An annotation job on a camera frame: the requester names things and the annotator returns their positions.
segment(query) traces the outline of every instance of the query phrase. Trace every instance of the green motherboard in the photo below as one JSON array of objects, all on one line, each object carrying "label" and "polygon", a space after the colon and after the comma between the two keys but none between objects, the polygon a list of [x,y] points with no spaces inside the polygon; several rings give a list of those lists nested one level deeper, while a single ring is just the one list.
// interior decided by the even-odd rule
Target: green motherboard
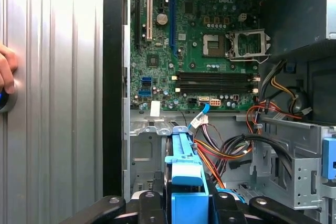
[{"label": "green motherboard", "polygon": [[[232,62],[228,32],[259,28],[259,0],[132,0],[131,108],[245,111],[254,103],[255,61]],[[239,54],[260,52],[241,36]]]}]

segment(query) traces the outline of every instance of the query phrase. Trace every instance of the pci slot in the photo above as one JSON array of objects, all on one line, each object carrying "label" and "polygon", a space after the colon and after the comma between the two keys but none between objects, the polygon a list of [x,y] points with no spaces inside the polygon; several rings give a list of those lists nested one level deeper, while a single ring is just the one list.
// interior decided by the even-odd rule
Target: pci slot
[{"label": "pci slot", "polygon": [[147,40],[153,39],[153,0],[147,0]]},{"label": "pci slot", "polygon": [[139,48],[140,47],[140,0],[135,0],[135,10],[134,10],[134,15],[135,15],[135,22],[134,22],[134,43],[135,47]]},{"label": "pci slot", "polygon": [[169,46],[176,56],[176,0],[169,0]]}]

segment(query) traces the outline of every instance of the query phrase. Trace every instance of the side panel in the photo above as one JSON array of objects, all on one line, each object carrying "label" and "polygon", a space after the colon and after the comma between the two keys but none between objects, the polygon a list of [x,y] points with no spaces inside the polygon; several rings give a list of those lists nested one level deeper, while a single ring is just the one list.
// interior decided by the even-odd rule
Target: side panel
[{"label": "side panel", "polygon": [[59,223],[102,197],[103,0],[0,0],[18,100],[0,115],[0,223]]}]

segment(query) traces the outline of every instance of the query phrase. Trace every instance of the cable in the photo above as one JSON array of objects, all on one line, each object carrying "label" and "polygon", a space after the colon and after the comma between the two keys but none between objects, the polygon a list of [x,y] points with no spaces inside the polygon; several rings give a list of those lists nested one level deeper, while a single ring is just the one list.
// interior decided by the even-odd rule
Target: cable
[{"label": "cable", "polygon": [[208,103],[205,103],[203,110],[197,116],[195,116],[194,119],[192,119],[191,123],[188,126],[188,129],[191,128],[192,123],[193,123],[194,120],[196,120],[196,121],[199,120],[202,116],[204,116],[206,113],[208,113],[209,110],[210,110],[210,105]]},{"label": "cable", "polygon": [[184,113],[180,110],[180,113],[182,114],[183,116],[183,119],[184,119],[184,125],[187,126],[187,119],[185,118],[185,115]]}]

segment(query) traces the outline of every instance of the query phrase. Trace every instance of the hand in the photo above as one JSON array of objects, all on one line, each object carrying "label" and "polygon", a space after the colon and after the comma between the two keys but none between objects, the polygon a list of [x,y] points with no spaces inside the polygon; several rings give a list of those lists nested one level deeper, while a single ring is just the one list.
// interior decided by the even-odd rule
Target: hand
[{"label": "hand", "polygon": [[16,55],[9,48],[0,43],[0,92],[4,88],[6,93],[13,94],[13,72],[17,69]]}]

